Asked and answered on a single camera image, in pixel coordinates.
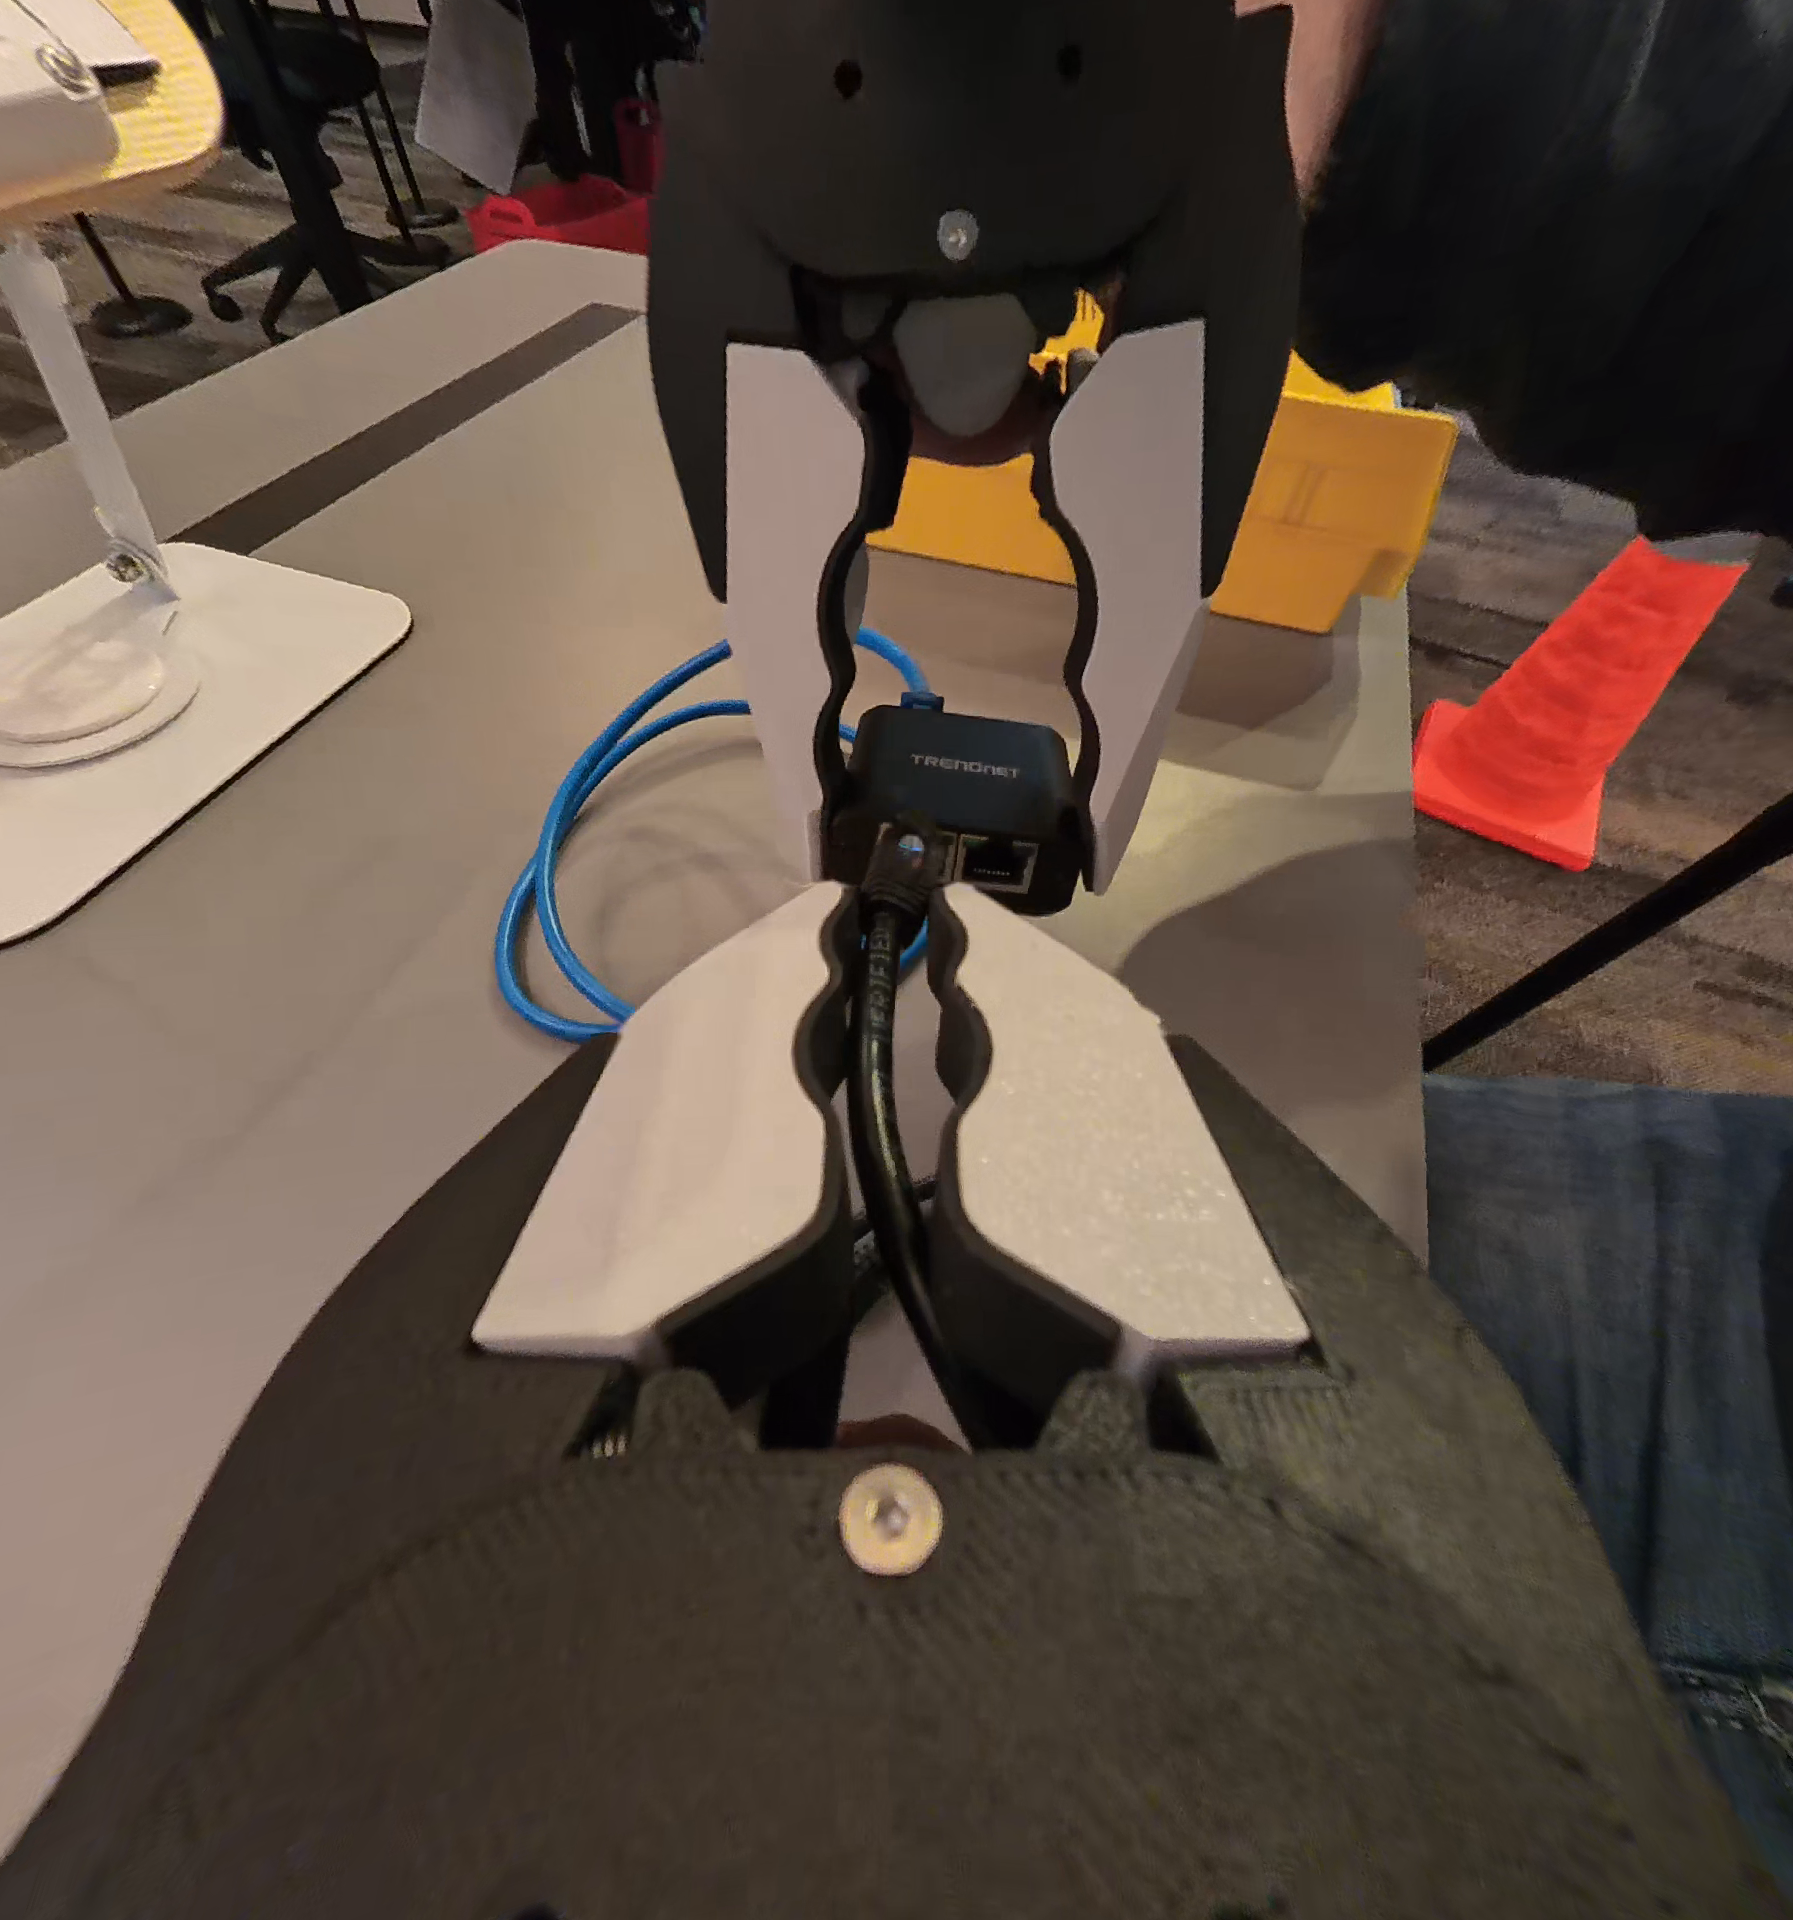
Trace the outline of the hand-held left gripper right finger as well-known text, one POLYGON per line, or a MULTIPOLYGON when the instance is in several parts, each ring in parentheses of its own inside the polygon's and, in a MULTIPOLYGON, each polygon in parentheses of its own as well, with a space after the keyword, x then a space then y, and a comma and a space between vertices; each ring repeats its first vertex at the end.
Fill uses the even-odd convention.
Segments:
POLYGON ((952 1352, 1035 1421, 1084 1374, 1149 1389, 1301 1357, 1308 1321, 1163 1023, 970 886, 933 900, 928 977, 950 1098, 928 1262, 952 1352))

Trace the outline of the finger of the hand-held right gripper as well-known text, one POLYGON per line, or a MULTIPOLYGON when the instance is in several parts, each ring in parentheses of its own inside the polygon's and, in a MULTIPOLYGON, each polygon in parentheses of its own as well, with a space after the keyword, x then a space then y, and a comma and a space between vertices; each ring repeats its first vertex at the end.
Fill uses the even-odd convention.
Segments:
POLYGON ((765 757, 793 872, 820 877, 824 786, 819 747, 837 747, 826 604, 845 585, 861 534, 863 362, 823 370, 795 346, 729 345, 725 635, 765 757))
POLYGON ((1076 715, 1084 886, 1106 896, 1134 836, 1205 610, 1201 320, 1107 345, 1037 468, 1072 561, 1064 683, 1076 715))

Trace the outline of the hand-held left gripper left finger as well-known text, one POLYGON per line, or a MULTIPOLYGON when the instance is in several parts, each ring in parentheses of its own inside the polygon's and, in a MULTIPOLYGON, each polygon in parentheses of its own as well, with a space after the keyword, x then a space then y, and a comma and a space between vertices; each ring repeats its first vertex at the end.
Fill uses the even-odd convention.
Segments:
POLYGON ((687 1370, 740 1406, 842 1340, 853 933, 853 896, 817 881, 627 1020, 480 1308, 480 1351, 687 1370))

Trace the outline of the yellow plastic bin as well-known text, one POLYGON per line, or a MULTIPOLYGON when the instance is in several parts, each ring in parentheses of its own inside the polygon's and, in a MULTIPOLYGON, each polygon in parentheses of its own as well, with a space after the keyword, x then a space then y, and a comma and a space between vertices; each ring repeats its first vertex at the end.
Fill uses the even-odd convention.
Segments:
MULTIPOLYGON (((1303 633, 1329 631, 1362 597, 1402 592, 1434 525, 1458 426, 1351 392, 1290 356, 1278 412, 1212 610, 1303 633)), ((870 546, 1072 585, 1072 562, 1032 497, 1032 462, 912 462, 897 516, 870 546)))

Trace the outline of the black network adapter box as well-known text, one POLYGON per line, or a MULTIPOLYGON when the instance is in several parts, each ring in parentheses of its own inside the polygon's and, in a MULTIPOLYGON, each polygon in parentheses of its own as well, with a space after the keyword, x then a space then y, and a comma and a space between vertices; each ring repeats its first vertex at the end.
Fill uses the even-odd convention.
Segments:
POLYGON ((886 824, 928 827, 928 877, 1048 918, 1072 906, 1087 831, 1069 753, 1051 727, 934 707, 877 707, 830 787, 824 879, 859 886, 886 824))

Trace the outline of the person's right forearm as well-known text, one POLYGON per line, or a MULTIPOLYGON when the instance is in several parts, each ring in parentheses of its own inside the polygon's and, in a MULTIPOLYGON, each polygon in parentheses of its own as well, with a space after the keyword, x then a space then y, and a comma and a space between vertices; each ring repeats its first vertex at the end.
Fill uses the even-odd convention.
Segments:
POLYGON ((1793 1, 1389 1, 1303 235, 1323 379, 1793 549, 1793 1))

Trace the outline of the person's right hand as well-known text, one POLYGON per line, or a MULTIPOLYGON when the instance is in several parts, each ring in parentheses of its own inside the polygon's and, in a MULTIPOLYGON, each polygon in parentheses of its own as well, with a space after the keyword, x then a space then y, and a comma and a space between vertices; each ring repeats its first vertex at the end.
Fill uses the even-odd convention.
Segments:
POLYGON ((1286 122, 1296 189, 1308 201, 1380 34, 1384 1, 1235 1, 1237 16, 1289 13, 1286 122))

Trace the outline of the red plastic bin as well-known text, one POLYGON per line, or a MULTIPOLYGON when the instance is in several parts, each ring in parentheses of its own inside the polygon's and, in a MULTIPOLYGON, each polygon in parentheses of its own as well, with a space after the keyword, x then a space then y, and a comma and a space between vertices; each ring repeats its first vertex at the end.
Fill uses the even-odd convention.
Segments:
POLYGON ((644 257, 649 197, 608 176, 544 181, 488 195, 467 209, 475 254, 513 241, 549 241, 644 257))

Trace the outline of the orange traffic cone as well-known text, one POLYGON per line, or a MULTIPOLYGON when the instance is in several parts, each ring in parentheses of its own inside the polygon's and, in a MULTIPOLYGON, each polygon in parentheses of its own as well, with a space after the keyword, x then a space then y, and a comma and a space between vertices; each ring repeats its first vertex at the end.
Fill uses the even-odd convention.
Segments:
POLYGON ((1585 872, 1609 770, 1736 591, 1757 538, 1634 538, 1473 704, 1436 701, 1412 747, 1420 815, 1585 872))

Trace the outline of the white paper sheet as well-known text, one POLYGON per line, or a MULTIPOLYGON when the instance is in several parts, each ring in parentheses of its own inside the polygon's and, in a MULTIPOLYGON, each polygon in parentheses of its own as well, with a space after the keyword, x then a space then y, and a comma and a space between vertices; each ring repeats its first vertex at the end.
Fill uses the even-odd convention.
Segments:
POLYGON ((537 118, 537 65, 519 1, 429 1, 415 143, 490 193, 506 193, 537 118))

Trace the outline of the person's blue jeans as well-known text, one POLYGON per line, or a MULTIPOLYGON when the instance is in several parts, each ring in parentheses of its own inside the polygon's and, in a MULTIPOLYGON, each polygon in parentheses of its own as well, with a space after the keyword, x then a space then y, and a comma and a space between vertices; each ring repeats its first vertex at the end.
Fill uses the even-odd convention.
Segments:
POLYGON ((1432 1075, 1429 1272, 1793 1903, 1793 1098, 1432 1075))

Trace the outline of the white document stand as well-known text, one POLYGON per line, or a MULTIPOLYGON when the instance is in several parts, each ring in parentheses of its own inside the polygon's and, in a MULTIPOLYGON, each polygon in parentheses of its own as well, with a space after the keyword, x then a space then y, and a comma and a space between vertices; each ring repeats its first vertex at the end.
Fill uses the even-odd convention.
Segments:
POLYGON ((173 4, 103 4, 128 76, 42 4, 0 4, 0 300, 101 534, 0 615, 0 947, 58 923, 403 642, 394 595, 161 541, 36 226, 218 154, 223 99, 173 4))

